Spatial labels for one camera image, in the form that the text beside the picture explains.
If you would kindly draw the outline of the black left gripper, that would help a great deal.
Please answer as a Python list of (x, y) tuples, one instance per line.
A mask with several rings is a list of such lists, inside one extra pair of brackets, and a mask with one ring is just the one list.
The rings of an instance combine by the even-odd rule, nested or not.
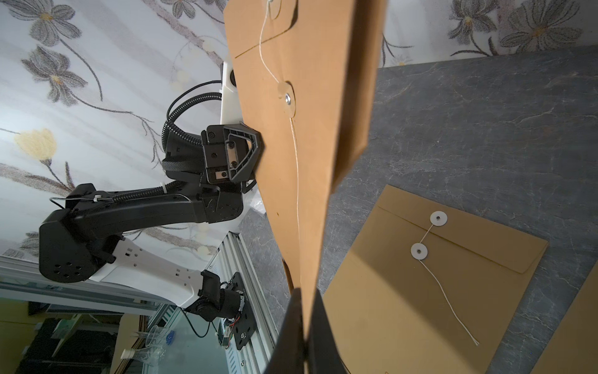
[(162, 132), (168, 178), (202, 185), (233, 185), (242, 193), (255, 186), (255, 169), (264, 151), (260, 132), (240, 122), (208, 126), (201, 134), (165, 126)]

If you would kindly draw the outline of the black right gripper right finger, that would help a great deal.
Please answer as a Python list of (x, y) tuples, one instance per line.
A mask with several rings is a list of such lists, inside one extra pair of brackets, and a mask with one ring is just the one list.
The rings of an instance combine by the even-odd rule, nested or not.
[(319, 290), (316, 291), (307, 340), (307, 366), (311, 374), (346, 374), (336, 347), (330, 322)]

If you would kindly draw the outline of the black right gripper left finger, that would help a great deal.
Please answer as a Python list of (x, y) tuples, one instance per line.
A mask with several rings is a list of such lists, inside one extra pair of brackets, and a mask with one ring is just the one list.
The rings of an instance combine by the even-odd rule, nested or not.
[(302, 374), (305, 371), (305, 341), (301, 290), (291, 293), (276, 346), (264, 374)]

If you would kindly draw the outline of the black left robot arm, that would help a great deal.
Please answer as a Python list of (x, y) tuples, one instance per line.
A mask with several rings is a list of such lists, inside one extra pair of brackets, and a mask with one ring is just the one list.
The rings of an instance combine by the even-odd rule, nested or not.
[(176, 123), (197, 104), (223, 98), (193, 87), (169, 107), (162, 132), (168, 184), (121, 192), (78, 185), (40, 225), (40, 273), (59, 283), (92, 280), (154, 293), (209, 320), (236, 316), (244, 297), (218, 275), (171, 263), (126, 238), (135, 230), (216, 224), (241, 215), (264, 148), (259, 132), (236, 122), (197, 135)]

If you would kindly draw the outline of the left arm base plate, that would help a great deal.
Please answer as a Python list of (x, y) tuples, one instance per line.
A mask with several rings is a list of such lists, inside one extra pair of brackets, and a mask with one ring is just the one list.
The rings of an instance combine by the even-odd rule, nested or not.
[(234, 273), (228, 282), (222, 282), (211, 271), (202, 271), (201, 275), (199, 298), (183, 310), (201, 316), (209, 323), (216, 318), (225, 320), (223, 331), (228, 329), (229, 341), (234, 341), (236, 349), (240, 351), (258, 330), (241, 273)]

